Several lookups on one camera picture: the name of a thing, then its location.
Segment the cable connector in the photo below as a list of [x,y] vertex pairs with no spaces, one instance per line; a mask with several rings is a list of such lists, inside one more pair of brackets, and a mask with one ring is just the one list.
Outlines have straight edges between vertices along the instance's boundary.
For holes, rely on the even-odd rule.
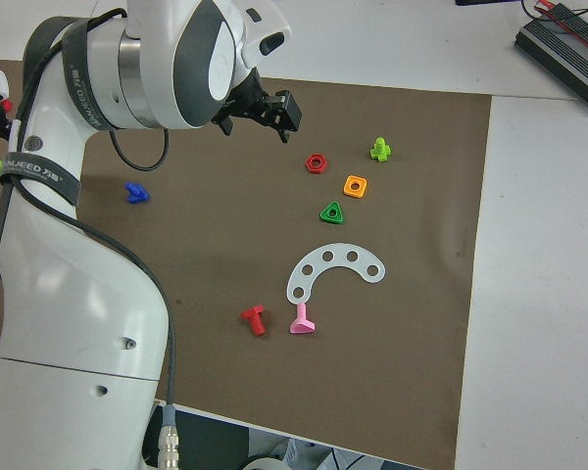
[[178,432],[176,426],[164,426],[159,433],[159,470],[178,468]]

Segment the white table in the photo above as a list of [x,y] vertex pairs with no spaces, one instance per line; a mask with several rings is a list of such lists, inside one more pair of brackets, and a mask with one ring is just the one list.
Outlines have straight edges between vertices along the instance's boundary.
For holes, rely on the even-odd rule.
[[[588,109],[514,49],[519,5],[276,3],[294,37],[264,76],[495,95],[456,467],[588,469]],[[0,59],[49,16],[115,6],[0,3]]]

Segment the orange square toy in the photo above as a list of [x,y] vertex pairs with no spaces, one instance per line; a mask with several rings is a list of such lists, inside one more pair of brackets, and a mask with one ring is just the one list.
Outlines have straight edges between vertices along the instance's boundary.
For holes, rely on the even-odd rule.
[[351,174],[344,183],[344,194],[353,198],[362,198],[367,184],[368,182],[365,178]]

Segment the white robotic arm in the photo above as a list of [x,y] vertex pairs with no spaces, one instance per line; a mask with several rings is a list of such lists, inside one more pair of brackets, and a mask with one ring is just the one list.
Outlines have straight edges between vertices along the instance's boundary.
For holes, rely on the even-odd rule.
[[[290,93],[269,96],[255,69],[290,34],[270,1],[129,0],[120,13],[51,19],[26,48],[1,175],[0,470],[143,465],[173,339],[168,306],[138,258],[75,219],[87,139],[209,121],[229,133],[234,116],[285,142],[301,118]],[[160,468],[177,465],[174,440],[165,430]]]

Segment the green triangle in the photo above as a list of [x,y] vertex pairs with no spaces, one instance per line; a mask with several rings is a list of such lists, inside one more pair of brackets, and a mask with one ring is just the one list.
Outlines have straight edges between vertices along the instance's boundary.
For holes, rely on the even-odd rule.
[[342,208],[340,208],[340,205],[337,202],[329,204],[320,213],[320,220],[329,223],[343,223],[344,215],[342,214]]

